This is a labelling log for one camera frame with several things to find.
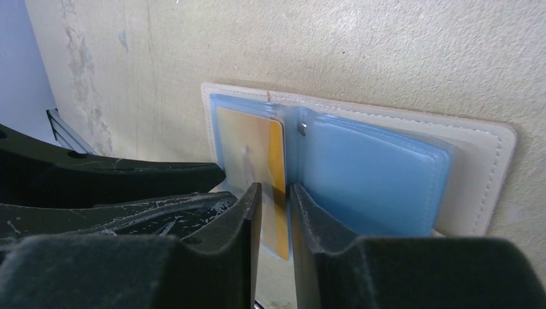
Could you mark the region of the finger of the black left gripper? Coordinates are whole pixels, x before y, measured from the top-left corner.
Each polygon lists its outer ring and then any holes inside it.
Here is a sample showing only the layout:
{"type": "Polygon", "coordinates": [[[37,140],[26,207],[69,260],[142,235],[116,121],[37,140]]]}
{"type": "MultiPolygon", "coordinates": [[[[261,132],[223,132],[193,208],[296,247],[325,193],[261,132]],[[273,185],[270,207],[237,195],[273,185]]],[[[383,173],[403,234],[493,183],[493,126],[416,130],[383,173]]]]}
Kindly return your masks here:
{"type": "Polygon", "coordinates": [[[209,192],[225,179],[215,163],[148,162],[78,153],[1,126],[1,203],[85,209],[209,192]]]}
{"type": "Polygon", "coordinates": [[[237,201],[229,192],[168,196],[89,209],[1,205],[1,249],[40,234],[174,235],[201,229],[237,201]]]}

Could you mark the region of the aluminium frame rail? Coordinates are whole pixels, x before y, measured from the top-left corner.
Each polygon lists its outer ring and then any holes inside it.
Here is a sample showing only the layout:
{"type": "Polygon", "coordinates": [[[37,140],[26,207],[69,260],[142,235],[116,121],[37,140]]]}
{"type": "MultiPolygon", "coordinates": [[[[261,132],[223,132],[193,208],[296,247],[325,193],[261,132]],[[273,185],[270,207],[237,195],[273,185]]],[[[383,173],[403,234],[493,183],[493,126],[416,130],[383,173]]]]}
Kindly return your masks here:
{"type": "Polygon", "coordinates": [[[63,121],[57,109],[47,109],[46,114],[52,127],[53,135],[62,147],[77,153],[97,155],[95,150],[63,121]]]}

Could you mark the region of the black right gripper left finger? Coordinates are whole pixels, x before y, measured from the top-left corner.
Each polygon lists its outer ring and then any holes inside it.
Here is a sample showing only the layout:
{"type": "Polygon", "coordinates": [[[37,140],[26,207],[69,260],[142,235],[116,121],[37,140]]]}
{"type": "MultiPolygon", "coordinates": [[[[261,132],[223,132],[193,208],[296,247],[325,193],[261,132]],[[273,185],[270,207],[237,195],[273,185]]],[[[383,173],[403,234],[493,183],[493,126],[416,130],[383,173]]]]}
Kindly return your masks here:
{"type": "Polygon", "coordinates": [[[1,249],[2,308],[253,308],[262,188],[185,238],[40,234],[1,249]]]}

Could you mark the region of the gold card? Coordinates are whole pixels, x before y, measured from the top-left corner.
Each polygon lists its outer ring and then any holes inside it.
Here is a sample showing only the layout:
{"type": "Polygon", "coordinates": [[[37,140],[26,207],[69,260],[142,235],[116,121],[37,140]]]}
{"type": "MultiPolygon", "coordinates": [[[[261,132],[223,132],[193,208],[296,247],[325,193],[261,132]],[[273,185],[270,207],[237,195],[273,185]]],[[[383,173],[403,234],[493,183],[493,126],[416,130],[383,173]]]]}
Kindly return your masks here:
{"type": "Polygon", "coordinates": [[[216,150],[226,172],[226,186],[243,192],[252,183],[261,184],[261,244],[279,258],[289,260],[282,123],[217,107],[216,128],[216,150]]]}

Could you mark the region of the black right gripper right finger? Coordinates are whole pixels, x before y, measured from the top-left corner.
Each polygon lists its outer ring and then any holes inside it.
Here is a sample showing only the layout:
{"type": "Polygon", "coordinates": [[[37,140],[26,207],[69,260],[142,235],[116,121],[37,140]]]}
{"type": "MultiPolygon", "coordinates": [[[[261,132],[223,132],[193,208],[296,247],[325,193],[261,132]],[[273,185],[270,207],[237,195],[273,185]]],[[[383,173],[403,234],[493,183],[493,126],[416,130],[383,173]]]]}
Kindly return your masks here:
{"type": "Polygon", "coordinates": [[[544,308],[529,260],[501,238],[368,237],[290,188],[299,308],[544,308]]]}

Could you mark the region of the beige card holder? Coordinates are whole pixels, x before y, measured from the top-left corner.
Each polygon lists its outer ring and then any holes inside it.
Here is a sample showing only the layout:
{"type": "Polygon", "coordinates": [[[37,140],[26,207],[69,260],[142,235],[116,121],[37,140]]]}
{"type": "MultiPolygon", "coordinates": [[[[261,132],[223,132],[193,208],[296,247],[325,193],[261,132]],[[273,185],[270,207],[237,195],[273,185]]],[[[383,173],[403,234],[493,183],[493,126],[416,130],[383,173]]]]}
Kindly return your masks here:
{"type": "MultiPolygon", "coordinates": [[[[289,187],[300,183],[365,236],[485,235],[517,141],[513,128],[494,122],[225,84],[201,91],[211,156],[222,168],[217,107],[277,120],[286,210],[289,187]]],[[[287,211],[291,258],[289,224],[287,211]]]]}

